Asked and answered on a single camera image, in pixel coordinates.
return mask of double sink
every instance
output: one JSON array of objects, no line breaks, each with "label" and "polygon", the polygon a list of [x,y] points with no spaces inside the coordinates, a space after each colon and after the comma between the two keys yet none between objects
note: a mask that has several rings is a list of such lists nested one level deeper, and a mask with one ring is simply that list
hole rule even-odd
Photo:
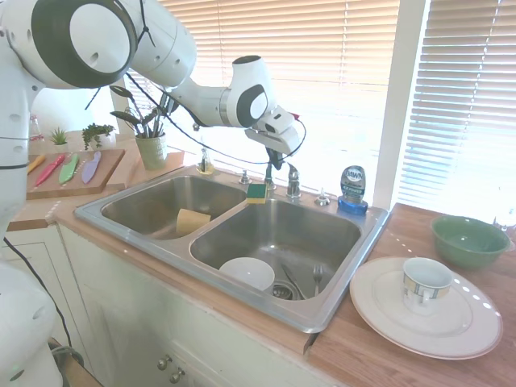
[{"label": "double sink", "polygon": [[[265,204],[249,205],[247,188],[235,174],[216,171],[205,177],[193,166],[82,206],[76,216],[298,330],[324,330],[388,212],[369,208],[365,216],[346,214],[335,201],[317,206],[310,193],[289,199],[281,187]],[[182,235],[176,229],[181,208],[210,214],[211,222]],[[241,256],[273,267],[276,297],[218,270]],[[322,265],[317,296],[316,264]],[[293,273],[306,300],[282,265]]]}]

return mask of white plate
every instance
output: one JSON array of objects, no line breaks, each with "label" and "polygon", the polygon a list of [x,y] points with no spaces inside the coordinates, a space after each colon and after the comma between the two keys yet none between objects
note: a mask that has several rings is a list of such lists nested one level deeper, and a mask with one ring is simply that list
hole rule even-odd
[{"label": "white plate", "polygon": [[497,346],[502,324],[496,306],[457,273],[435,314],[425,317],[408,310],[403,303],[406,260],[372,260],[352,279],[353,304],[372,329],[409,351],[445,360],[471,359]]}]

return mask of purple knife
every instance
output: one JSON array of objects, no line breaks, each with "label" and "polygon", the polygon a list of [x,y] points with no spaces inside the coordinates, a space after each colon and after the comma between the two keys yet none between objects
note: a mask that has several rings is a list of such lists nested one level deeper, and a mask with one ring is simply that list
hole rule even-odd
[{"label": "purple knife", "polygon": [[93,179],[95,172],[97,171],[98,163],[100,162],[101,157],[100,152],[95,152],[94,159],[88,161],[82,170],[82,182],[84,184],[88,184],[91,179]]}]

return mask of succulent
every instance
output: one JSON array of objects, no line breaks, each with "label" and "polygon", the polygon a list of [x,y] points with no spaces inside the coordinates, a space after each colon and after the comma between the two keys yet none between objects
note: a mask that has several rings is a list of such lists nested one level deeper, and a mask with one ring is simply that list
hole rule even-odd
[{"label": "succulent", "polygon": [[96,148],[100,148],[102,146],[100,144],[100,135],[105,135],[107,137],[113,130],[114,127],[112,127],[111,125],[97,125],[95,123],[88,125],[86,129],[82,130],[84,149],[86,151],[88,150],[89,143],[92,139],[94,139],[95,143],[97,143]]},{"label": "succulent", "polygon": [[66,138],[66,132],[62,131],[60,128],[57,128],[51,133],[50,140],[55,145],[65,145],[68,142]]}]

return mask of yellow sponge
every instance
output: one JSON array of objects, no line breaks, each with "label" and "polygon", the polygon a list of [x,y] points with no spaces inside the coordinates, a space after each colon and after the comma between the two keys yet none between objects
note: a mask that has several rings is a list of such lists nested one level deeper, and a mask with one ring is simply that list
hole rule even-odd
[{"label": "yellow sponge", "polygon": [[249,204],[265,204],[265,194],[267,187],[265,184],[250,184],[248,189]]}]

